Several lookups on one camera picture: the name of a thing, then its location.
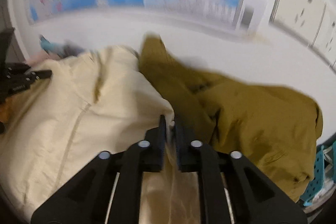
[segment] wall socket panel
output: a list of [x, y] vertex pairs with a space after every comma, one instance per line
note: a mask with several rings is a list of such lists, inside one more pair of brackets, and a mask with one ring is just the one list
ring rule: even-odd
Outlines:
[[336, 62], [336, 11], [327, 4], [319, 33], [313, 44], [332, 66]]
[[312, 45], [317, 37], [324, 0], [276, 0], [270, 21]]

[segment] cream fabric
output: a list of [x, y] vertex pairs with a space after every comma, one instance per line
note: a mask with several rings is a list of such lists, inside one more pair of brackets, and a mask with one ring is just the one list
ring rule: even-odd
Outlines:
[[[26, 220], [100, 151], [126, 150], [158, 126], [160, 114], [171, 124], [170, 104], [137, 64], [125, 47], [47, 60], [37, 69], [51, 69], [52, 79], [15, 98], [8, 131], [0, 136], [0, 184]], [[144, 177], [141, 223], [170, 222], [174, 168], [166, 165]]]

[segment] silver screw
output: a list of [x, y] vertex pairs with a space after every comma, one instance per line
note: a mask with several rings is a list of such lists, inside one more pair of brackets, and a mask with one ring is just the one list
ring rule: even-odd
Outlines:
[[142, 147], [142, 148], [146, 148], [146, 147], [149, 147], [151, 145], [151, 143], [149, 141], [140, 141], [138, 142], [138, 146]]
[[100, 152], [98, 157], [102, 160], [107, 160], [110, 157], [110, 155], [111, 155], [110, 152], [103, 151], [103, 152]]
[[191, 143], [192, 147], [201, 147], [203, 145], [203, 143], [201, 141], [192, 141]]
[[234, 159], [240, 159], [243, 156], [243, 154], [239, 151], [233, 151], [231, 152], [231, 158]]

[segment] white wall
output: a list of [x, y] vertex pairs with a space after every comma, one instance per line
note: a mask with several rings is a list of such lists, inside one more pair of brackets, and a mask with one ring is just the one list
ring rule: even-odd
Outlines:
[[[12, 24], [20, 30], [20, 46], [26, 56], [39, 50], [38, 34], [55, 42], [70, 39], [87, 48], [124, 44], [139, 50], [144, 34], [156, 32], [168, 50], [186, 63], [248, 82], [287, 85], [310, 95], [324, 115], [323, 136], [318, 143], [336, 132], [336, 75], [310, 49], [269, 25], [275, 0], [268, 0], [253, 42], [206, 29], [186, 29], [179, 21], [120, 9], [82, 10], [31, 27], [22, 1], [8, 1]], [[335, 0], [328, 1], [336, 7]]]

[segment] olive green garment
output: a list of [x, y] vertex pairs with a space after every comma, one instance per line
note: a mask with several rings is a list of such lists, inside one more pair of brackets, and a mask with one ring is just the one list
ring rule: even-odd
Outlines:
[[294, 90], [247, 85], [220, 74], [187, 68], [159, 37], [148, 37], [139, 70], [172, 105], [196, 137], [215, 150], [241, 151], [293, 201], [314, 178], [322, 113]]

